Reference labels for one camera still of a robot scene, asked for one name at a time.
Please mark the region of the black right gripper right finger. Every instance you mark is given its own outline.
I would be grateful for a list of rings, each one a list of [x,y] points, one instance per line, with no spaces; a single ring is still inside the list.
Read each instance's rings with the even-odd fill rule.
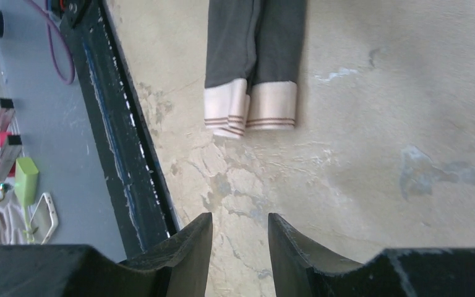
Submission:
[[[475,296],[475,248],[384,249],[365,264],[268,215],[277,296]]]

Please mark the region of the dark grey boxer underwear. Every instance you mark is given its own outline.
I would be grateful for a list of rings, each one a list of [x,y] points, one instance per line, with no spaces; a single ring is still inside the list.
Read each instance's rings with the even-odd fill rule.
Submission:
[[[210,1],[203,91],[214,135],[296,126],[306,1]]]

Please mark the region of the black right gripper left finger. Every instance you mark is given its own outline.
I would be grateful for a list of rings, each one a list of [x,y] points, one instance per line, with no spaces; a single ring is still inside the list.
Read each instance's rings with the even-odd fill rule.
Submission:
[[[203,296],[212,234],[212,215],[201,213],[120,263],[88,245],[3,245],[0,296]]]

